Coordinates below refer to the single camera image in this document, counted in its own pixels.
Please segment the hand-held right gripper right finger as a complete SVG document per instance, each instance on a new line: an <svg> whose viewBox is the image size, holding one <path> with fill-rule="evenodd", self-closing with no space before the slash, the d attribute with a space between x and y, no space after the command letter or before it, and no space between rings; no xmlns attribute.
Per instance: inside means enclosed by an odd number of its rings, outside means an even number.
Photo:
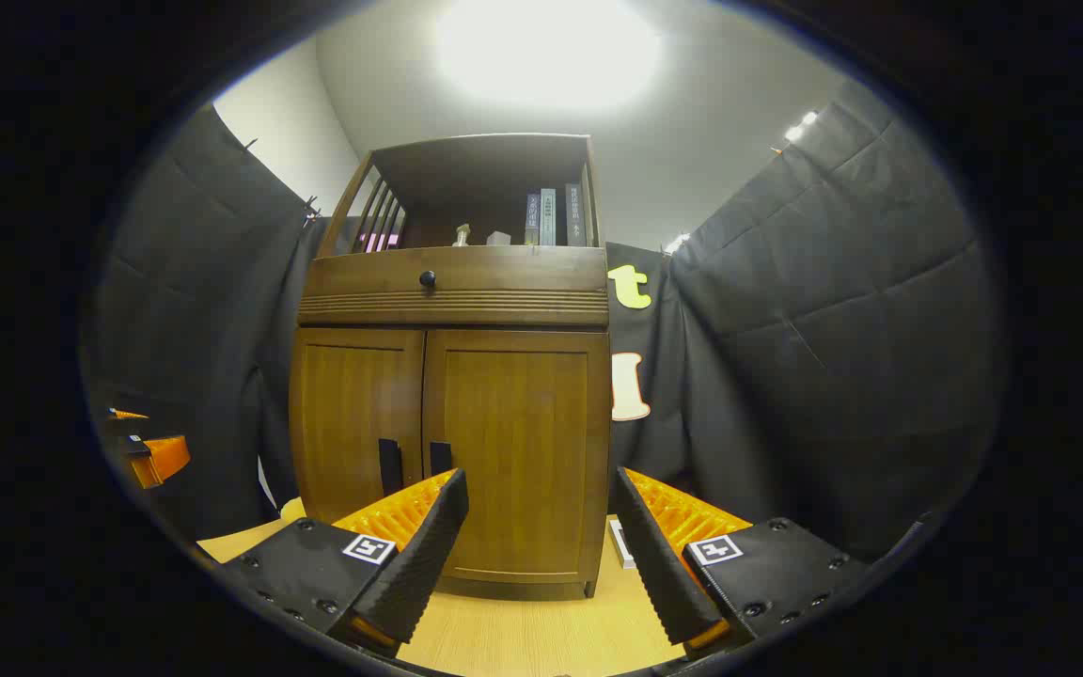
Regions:
<svg viewBox="0 0 1083 677"><path fill-rule="evenodd" d="M783 517L751 523L619 467L619 528L667 635L689 658L809 620L858 586L867 561Z"/></svg>

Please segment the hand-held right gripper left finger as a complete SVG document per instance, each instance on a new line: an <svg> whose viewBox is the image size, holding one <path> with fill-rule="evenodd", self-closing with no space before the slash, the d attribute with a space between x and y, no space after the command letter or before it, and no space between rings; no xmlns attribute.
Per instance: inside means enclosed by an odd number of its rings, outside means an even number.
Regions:
<svg viewBox="0 0 1083 677"><path fill-rule="evenodd" d="M298 519L223 569L298 624L392 659L410 642L468 507L467 473L451 468L335 523Z"/></svg>

